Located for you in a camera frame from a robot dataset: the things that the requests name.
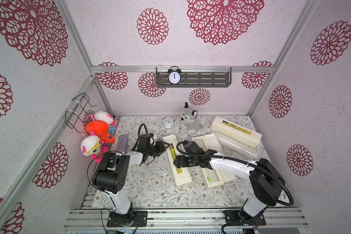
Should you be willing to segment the cream wrap dispenser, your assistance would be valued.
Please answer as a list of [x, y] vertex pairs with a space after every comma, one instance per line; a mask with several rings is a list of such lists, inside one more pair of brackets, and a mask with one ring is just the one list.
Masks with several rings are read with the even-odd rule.
[[176, 149], [177, 139], [175, 135], [168, 135], [162, 138], [162, 140], [170, 146], [166, 149], [167, 158], [169, 160], [172, 175], [175, 180], [176, 187], [184, 186], [192, 182], [191, 175], [187, 168], [177, 168], [174, 165], [174, 160], [181, 153]]
[[[223, 153], [222, 146], [218, 142], [215, 134], [208, 134], [205, 136], [196, 136], [192, 138], [200, 148], [204, 151], [211, 149]], [[208, 168], [200, 168], [201, 177], [207, 189], [222, 186], [225, 183], [234, 181], [237, 177], [233, 174], [220, 170], [211, 170]]]

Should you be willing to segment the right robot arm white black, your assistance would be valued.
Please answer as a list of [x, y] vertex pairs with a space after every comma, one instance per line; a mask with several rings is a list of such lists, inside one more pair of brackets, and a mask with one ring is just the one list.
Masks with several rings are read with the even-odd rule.
[[244, 161], [228, 157], [216, 150], [203, 150], [194, 141], [182, 141], [175, 147], [180, 153], [174, 160], [177, 168], [200, 167], [220, 170], [250, 182], [253, 195], [244, 203], [241, 214], [255, 217], [267, 207], [277, 204], [293, 207], [294, 199], [285, 180], [266, 159]]

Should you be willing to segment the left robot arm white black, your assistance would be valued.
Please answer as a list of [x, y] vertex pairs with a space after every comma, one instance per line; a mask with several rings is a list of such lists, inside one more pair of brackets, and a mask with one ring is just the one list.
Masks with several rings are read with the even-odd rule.
[[125, 219], [134, 216], [132, 203], [123, 190], [129, 167], [144, 164], [149, 156], [154, 159], [161, 156], [170, 146], [169, 143], [156, 140], [142, 123], [131, 151], [127, 153], [109, 151], [102, 156], [92, 176], [91, 184], [108, 196], [114, 205], [113, 214]]

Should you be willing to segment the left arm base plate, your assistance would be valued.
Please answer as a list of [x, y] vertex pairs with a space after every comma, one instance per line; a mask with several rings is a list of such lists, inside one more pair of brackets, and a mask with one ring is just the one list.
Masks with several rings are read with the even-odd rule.
[[107, 227], [109, 228], [121, 228], [121, 227], [146, 227], [148, 220], [147, 211], [136, 211], [129, 209], [127, 214], [117, 214], [110, 212], [107, 221]]

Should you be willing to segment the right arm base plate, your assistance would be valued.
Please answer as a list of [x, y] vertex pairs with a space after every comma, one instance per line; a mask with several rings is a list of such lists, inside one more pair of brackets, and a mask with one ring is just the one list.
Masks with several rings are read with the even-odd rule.
[[228, 226], [265, 226], [266, 220], [264, 218], [265, 210], [260, 211], [255, 216], [250, 216], [243, 209], [241, 210], [224, 210], [226, 224], [224, 227]]

